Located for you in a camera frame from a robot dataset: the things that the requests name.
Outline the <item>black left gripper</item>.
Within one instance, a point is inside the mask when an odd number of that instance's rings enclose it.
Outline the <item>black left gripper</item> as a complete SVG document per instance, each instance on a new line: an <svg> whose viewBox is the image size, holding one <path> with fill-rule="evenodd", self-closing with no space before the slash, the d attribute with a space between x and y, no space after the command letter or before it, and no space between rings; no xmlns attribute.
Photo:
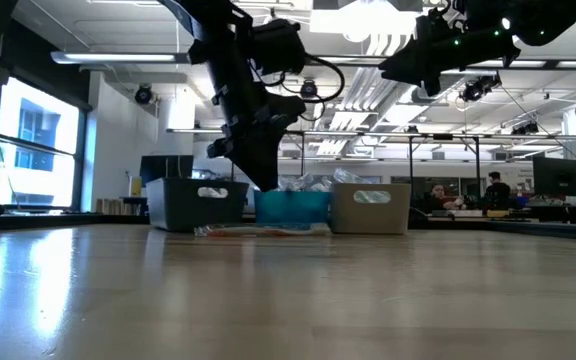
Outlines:
<svg viewBox="0 0 576 360"><path fill-rule="evenodd" d="M262 192L278 186L278 161L287 128L305 110L298 96L268 92L250 76L229 79L210 75L214 105L221 107L223 136L207 149L209 158L229 158Z"/></svg>

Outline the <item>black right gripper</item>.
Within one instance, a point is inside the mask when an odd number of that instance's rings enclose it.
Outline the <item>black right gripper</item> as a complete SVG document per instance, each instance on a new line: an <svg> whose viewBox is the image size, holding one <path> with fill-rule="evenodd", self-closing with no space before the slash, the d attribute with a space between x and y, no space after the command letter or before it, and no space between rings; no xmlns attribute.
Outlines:
<svg viewBox="0 0 576 360"><path fill-rule="evenodd" d="M416 39L378 65L381 77L404 83L421 83L429 97L441 90L441 72L500 59L508 67L520 54L509 21L493 18L459 19L449 24L440 11L416 19Z"/></svg>

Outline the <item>blue toothbrush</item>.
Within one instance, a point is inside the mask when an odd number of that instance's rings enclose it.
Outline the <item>blue toothbrush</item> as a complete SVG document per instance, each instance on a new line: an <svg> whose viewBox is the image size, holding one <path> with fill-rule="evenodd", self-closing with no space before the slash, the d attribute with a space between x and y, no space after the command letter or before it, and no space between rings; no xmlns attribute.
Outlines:
<svg viewBox="0 0 576 360"><path fill-rule="evenodd" d="M288 192L329 192L333 180L329 176L306 173L302 176L284 175L278 178L278 190Z"/></svg>

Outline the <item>orange toothbrush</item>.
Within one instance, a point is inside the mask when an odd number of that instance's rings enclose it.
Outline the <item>orange toothbrush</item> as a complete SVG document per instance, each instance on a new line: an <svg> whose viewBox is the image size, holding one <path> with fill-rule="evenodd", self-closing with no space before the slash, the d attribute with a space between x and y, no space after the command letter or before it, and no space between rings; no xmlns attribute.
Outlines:
<svg viewBox="0 0 576 360"><path fill-rule="evenodd" d="M325 223L315 224L217 224L196 227L198 237L291 237L329 236L332 234Z"/></svg>

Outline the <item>teal plastic bin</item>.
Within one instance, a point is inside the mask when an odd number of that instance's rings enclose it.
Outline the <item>teal plastic bin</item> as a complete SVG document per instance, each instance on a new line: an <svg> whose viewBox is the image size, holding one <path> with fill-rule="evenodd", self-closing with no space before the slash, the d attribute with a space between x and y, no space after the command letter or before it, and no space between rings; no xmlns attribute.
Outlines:
<svg viewBox="0 0 576 360"><path fill-rule="evenodd" d="M317 191L254 192L256 222L262 224L326 223L331 194Z"/></svg>

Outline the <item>white ceiling light fixture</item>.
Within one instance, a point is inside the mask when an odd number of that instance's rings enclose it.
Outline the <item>white ceiling light fixture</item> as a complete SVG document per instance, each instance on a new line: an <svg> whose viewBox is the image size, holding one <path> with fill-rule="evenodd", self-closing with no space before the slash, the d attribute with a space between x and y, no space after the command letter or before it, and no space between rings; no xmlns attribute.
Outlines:
<svg viewBox="0 0 576 360"><path fill-rule="evenodd" d="M313 33L340 34L350 42L371 35L407 35L423 13L423 0L313 0Z"/></svg>

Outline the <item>dark grey plastic bin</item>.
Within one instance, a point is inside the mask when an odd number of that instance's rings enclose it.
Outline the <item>dark grey plastic bin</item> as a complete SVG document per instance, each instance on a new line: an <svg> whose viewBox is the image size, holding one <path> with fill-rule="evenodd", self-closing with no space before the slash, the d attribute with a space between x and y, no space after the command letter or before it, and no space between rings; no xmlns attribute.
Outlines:
<svg viewBox="0 0 576 360"><path fill-rule="evenodd" d="M242 182L160 178L146 184L150 224L169 232L240 223L249 185Z"/></svg>

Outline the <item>light grey plastic bin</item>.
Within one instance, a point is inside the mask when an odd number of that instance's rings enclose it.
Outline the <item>light grey plastic bin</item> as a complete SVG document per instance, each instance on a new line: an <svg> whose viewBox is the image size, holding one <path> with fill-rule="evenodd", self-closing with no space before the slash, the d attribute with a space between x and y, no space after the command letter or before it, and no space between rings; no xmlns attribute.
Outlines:
<svg viewBox="0 0 576 360"><path fill-rule="evenodd" d="M338 234L404 235L410 197L409 184L334 184L331 229Z"/></svg>

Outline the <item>person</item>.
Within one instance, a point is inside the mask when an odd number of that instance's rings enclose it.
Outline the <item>person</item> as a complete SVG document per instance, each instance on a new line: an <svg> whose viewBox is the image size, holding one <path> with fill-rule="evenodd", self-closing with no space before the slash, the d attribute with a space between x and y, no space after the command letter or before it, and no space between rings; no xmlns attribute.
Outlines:
<svg viewBox="0 0 576 360"><path fill-rule="evenodd" d="M421 210L426 214L433 211L464 210L465 200L461 197L448 197L441 184L435 184L429 193L425 194L421 202Z"/></svg>
<svg viewBox="0 0 576 360"><path fill-rule="evenodd" d="M503 210L510 207L510 187L501 180L497 171L488 174L490 185L485 191L485 205L489 210Z"/></svg>

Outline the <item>black computer monitor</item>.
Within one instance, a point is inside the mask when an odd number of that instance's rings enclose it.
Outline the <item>black computer monitor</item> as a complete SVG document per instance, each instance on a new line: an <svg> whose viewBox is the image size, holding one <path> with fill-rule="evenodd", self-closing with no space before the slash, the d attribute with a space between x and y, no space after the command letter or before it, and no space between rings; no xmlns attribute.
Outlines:
<svg viewBox="0 0 576 360"><path fill-rule="evenodd" d="M576 160L535 157L532 164L537 195L576 197Z"/></svg>

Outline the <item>black desk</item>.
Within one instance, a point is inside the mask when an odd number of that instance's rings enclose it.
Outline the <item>black desk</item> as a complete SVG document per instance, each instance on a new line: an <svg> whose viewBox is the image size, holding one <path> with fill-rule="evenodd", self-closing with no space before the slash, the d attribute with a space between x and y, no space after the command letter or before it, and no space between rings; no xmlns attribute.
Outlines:
<svg viewBox="0 0 576 360"><path fill-rule="evenodd" d="M540 222L562 222L576 224L576 205L529 206L529 213Z"/></svg>

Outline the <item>black wall screen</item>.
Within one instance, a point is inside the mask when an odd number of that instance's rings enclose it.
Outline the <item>black wall screen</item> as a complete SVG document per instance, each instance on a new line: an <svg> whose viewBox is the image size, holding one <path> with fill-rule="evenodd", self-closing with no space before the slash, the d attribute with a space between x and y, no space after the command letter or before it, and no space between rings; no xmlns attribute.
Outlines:
<svg viewBox="0 0 576 360"><path fill-rule="evenodd" d="M142 187L160 178L191 178L192 155L148 155L141 158L139 176Z"/></svg>

